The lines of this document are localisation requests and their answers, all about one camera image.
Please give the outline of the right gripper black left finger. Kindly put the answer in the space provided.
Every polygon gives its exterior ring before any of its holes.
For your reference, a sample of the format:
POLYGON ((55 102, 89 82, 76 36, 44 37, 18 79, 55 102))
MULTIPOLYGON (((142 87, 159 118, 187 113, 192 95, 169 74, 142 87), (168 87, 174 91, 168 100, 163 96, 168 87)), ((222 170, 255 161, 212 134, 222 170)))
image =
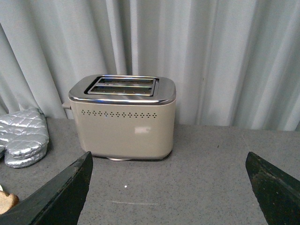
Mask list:
POLYGON ((1 215, 2 225, 76 225, 89 191, 91 152, 1 215))

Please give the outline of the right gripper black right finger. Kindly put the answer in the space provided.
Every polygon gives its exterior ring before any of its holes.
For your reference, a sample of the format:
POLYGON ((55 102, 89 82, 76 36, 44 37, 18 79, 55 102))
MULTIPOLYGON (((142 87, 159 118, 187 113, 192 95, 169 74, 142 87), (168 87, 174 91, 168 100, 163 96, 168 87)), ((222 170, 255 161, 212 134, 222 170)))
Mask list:
POLYGON ((253 152, 245 162, 252 190, 269 225, 300 223, 300 181, 253 152))

